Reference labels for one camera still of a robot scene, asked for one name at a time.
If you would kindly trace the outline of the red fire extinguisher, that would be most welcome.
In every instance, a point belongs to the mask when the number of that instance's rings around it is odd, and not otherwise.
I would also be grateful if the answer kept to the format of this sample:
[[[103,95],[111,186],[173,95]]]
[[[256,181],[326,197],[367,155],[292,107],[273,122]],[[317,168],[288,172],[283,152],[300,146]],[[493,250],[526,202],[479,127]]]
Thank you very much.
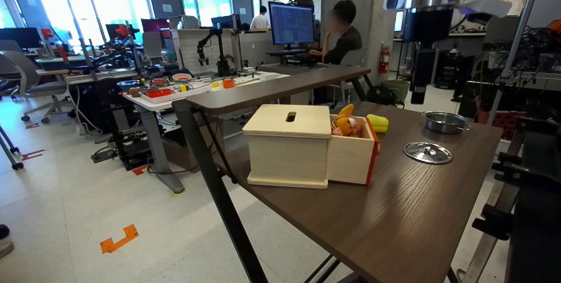
[[[382,43],[380,49],[379,69],[378,74],[383,75],[389,73],[391,52],[389,45]]]

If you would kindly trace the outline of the green bin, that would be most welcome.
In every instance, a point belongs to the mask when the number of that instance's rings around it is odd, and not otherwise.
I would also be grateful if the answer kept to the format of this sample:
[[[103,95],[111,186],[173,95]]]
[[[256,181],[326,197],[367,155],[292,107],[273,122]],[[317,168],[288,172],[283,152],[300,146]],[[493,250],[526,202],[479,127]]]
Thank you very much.
[[[382,81],[381,85],[384,85],[384,87],[386,87],[392,93],[394,93],[395,97],[399,101],[405,102],[409,92],[408,81],[403,81],[401,79],[387,80],[387,81]]]

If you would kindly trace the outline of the black backpack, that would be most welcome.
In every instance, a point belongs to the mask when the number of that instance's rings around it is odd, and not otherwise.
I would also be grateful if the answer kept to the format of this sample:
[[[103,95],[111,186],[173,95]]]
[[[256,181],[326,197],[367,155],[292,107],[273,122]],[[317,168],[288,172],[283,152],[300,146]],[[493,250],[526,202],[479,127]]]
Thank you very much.
[[[405,103],[400,100],[388,87],[376,85],[370,87],[366,93],[367,101],[378,105],[405,108]]]

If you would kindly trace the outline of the person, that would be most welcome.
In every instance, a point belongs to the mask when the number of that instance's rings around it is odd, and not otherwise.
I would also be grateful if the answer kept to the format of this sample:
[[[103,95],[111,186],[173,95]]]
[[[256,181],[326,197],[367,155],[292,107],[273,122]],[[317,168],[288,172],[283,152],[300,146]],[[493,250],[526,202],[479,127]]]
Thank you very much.
[[[260,6],[259,14],[254,16],[250,24],[250,29],[270,29],[270,19],[266,15],[267,8],[263,5]]]
[[[349,51],[361,49],[361,34],[352,25],[356,12],[353,1],[338,1],[329,12],[323,47],[320,51],[310,50],[308,56],[325,64],[339,65]]]

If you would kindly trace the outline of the silver stand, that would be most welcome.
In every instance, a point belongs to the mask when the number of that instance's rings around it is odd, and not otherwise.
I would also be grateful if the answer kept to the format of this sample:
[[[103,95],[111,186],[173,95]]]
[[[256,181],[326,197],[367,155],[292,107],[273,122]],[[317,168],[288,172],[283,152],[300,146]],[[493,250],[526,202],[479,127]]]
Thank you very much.
[[[504,69],[501,72],[501,74],[499,75],[499,77],[496,79],[497,81],[497,92],[496,95],[494,97],[494,101],[493,101],[493,105],[491,107],[491,111],[489,112],[489,117],[487,119],[487,123],[486,125],[491,127],[493,125],[493,121],[495,119],[495,115],[497,113],[498,110],[498,106],[499,103],[501,101],[502,95],[503,95],[503,90],[502,87],[506,86],[507,81],[511,80],[511,73],[512,73],[512,65],[514,63],[517,51],[518,51],[518,47],[520,44],[520,41],[522,39],[522,35],[525,31],[529,16],[531,14],[531,10],[533,7],[535,0],[527,0],[525,7],[521,13],[521,17],[518,23],[518,27],[517,30],[515,32],[514,38],[513,38],[513,42],[511,44],[511,49],[509,51],[508,57],[507,57],[507,61],[505,63]]]

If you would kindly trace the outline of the small steel pot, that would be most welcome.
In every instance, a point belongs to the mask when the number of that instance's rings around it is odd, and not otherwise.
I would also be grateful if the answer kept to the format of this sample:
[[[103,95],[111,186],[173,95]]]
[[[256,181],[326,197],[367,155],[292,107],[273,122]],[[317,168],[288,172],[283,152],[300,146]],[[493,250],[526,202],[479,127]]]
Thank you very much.
[[[423,112],[425,127],[432,132],[441,134],[459,134],[470,131],[471,125],[466,118],[454,113]]]

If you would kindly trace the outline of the yellow toy pepper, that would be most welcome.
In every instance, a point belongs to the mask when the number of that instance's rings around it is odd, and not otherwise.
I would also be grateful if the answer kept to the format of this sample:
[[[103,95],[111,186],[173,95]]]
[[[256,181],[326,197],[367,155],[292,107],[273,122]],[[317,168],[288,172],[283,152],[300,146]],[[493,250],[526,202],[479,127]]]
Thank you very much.
[[[386,133],[389,129],[389,120],[386,117],[368,114],[366,118],[369,120],[373,131],[376,133]]]

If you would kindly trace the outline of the red crate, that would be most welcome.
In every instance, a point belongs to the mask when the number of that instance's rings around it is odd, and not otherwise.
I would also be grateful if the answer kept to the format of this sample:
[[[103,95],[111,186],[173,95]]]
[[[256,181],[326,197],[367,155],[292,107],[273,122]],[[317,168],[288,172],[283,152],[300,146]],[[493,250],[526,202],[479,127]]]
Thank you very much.
[[[487,124],[490,113],[487,111],[478,111],[475,121],[479,124]],[[525,117],[526,112],[522,111],[497,111],[493,119],[493,127],[498,127],[503,130],[501,139],[511,141],[516,131],[516,119],[518,117]]]

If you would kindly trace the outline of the steel pot lid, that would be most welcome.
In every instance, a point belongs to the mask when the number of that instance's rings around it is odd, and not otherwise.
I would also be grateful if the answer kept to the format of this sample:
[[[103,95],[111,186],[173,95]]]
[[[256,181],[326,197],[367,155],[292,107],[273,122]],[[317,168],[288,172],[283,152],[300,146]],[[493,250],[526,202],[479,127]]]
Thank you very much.
[[[453,159],[452,153],[444,147],[429,142],[411,142],[403,147],[403,153],[411,159],[428,164],[446,164]]]

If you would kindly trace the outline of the orange plush toy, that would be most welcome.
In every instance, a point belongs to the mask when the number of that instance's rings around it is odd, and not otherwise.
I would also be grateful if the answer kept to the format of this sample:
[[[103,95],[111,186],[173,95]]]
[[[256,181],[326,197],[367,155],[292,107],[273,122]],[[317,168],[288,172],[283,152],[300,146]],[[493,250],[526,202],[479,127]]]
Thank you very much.
[[[339,111],[331,122],[331,135],[339,137],[358,137],[362,133],[363,123],[353,117],[355,106],[349,104]]]

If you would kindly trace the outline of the wooden drawer with orange front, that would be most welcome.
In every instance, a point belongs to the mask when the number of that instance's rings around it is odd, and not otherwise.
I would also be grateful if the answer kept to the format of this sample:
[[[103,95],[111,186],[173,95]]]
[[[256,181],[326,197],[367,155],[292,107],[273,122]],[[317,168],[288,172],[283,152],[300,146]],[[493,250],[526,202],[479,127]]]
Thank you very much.
[[[379,138],[366,117],[355,117],[361,124],[357,137],[331,136],[328,142],[326,178],[329,182],[369,185]]]

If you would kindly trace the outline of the brown wooden table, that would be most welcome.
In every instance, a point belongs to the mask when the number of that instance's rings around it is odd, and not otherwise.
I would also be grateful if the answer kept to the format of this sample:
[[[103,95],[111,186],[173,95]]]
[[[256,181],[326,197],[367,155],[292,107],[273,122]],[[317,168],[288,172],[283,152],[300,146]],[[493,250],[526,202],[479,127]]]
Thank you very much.
[[[327,66],[284,78],[188,96],[186,99],[172,102],[172,107],[176,114],[193,110],[208,115],[223,115],[341,81],[350,81],[359,99],[365,101],[366,93],[359,79],[364,78],[368,81],[367,75],[370,72],[370,69],[364,67]]]

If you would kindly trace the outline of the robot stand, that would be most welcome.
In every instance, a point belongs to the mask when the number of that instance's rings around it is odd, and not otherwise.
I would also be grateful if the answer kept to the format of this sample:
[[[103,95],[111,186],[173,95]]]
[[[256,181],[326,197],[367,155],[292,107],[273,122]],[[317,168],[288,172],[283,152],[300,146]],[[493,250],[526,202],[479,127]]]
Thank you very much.
[[[457,283],[478,283],[497,241],[508,241],[504,283],[561,283],[561,125],[519,117],[492,169],[495,188],[472,227],[481,231]]]

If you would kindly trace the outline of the white desk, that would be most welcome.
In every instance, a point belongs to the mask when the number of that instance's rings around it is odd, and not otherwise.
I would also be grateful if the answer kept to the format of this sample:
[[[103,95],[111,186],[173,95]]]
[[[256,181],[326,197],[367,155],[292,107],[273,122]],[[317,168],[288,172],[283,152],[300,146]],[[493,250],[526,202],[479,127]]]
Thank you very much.
[[[186,171],[191,172],[198,168],[198,163],[191,157],[191,149],[189,145],[176,153],[167,153],[163,139],[163,129],[160,128],[157,113],[163,112],[167,109],[172,109],[172,103],[175,101],[182,101],[188,96],[200,95],[202,93],[211,91],[211,81],[206,81],[206,85],[197,88],[194,91],[188,91],[186,95],[167,95],[163,98],[152,101],[146,96],[133,97],[132,95],[123,95],[124,99],[130,101],[136,111],[140,114],[140,121],[142,122],[152,159],[149,162],[148,168],[152,174],[156,175],[170,191],[176,195],[182,193],[185,188],[181,183],[177,173],[170,169],[170,163],[173,159],[188,161],[188,168]],[[202,134],[206,134],[206,145],[210,151],[217,148],[223,151],[223,139],[218,137],[218,131],[222,126],[222,120],[229,120],[233,117],[240,117],[243,114],[251,113],[256,110],[256,106],[247,106],[243,109],[232,110],[229,113],[223,113],[209,117],[205,113],[196,112],[195,121]]]

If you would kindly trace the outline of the black monitor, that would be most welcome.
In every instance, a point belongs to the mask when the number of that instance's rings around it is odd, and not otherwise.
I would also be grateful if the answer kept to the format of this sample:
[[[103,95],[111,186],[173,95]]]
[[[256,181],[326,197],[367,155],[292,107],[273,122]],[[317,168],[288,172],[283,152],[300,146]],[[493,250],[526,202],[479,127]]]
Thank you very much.
[[[36,28],[0,28],[0,40],[15,41],[21,48],[42,48],[42,38]]]

